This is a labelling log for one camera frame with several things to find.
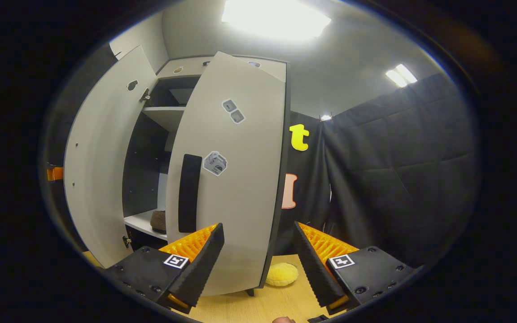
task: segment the white ceiling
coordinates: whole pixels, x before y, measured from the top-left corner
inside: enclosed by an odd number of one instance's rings
[[[290,62],[291,110],[338,114],[393,92],[384,73],[403,63],[418,79],[442,70],[418,45],[361,9],[338,0],[301,0],[332,19],[318,38],[281,41],[221,22],[224,0],[184,0],[162,13],[170,59],[228,54]]]

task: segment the door hinge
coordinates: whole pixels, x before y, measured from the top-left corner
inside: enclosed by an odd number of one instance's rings
[[[129,239],[129,238],[127,238],[127,237],[123,236],[123,243],[125,244],[125,247],[126,247],[127,249],[129,249],[129,244],[130,244],[131,242],[132,242],[132,241],[131,241],[131,239]]]
[[[139,102],[143,102],[143,101],[146,101],[146,100],[149,100],[149,99],[150,99],[149,88],[146,88],[145,92],[143,92],[143,96],[141,96],[141,98],[139,99]]]

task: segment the orange gripper pad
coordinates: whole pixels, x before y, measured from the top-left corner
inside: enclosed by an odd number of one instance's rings
[[[303,223],[298,224],[304,232],[304,235],[306,235],[308,241],[310,241],[314,251],[316,251],[318,258],[322,261],[324,267],[326,267],[326,270],[329,272],[330,270],[328,266],[326,266],[326,260],[328,260],[328,258],[342,256],[359,250],[359,248],[353,247],[348,243],[344,243],[331,235],[327,235],[322,231],[314,229],[313,227],[309,227]]]
[[[58,180],[63,178],[63,167],[47,168],[47,180]]]
[[[217,225],[218,223],[215,223],[199,231],[193,232],[184,238],[178,239],[177,241],[162,247],[159,251],[187,257],[191,262],[193,262]]]

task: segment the sticker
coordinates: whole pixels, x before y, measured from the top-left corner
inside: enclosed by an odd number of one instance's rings
[[[332,266],[336,269],[344,268],[355,264],[348,255],[342,255],[338,257],[329,258],[332,262]]]
[[[242,114],[241,109],[234,103],[232,99],[227,99],[221,102],[223,109],[230,114],[232,122],[239,124],[245,120],[245,116]]]
[[[218,151],[211,151],[205,157],[203,168],[218,176],[226,169],[226,159]]]
[[[185,266],[187,263],[188,258],[187,257],[181,257],[177,255],[171,255],[169,258],[167,258],[163,263],[167,266],[174,266],[174,268],[181,269]]]
[[[236,124],[239,124],[239,123],[241,123],[242,121],[245,120],[245,116],[242,115],[242,112],[240,110],[236,110],[235,112],[232,112],[230,114],[230,118]]]
[[[286,174],[285,192],[283,192],[283,209],[291,209],[296,206],[294,201],[294,182],[298,179],[295,174]]]
[[[228,113],[231,113],[237,109],[237,105],[232,101],[232,99],[224,100],[221,105]]]

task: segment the brown object on shelf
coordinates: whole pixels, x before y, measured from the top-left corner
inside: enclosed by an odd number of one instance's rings
[[[165,211],[153,211],[150,224],[153,231],[166,235]]]

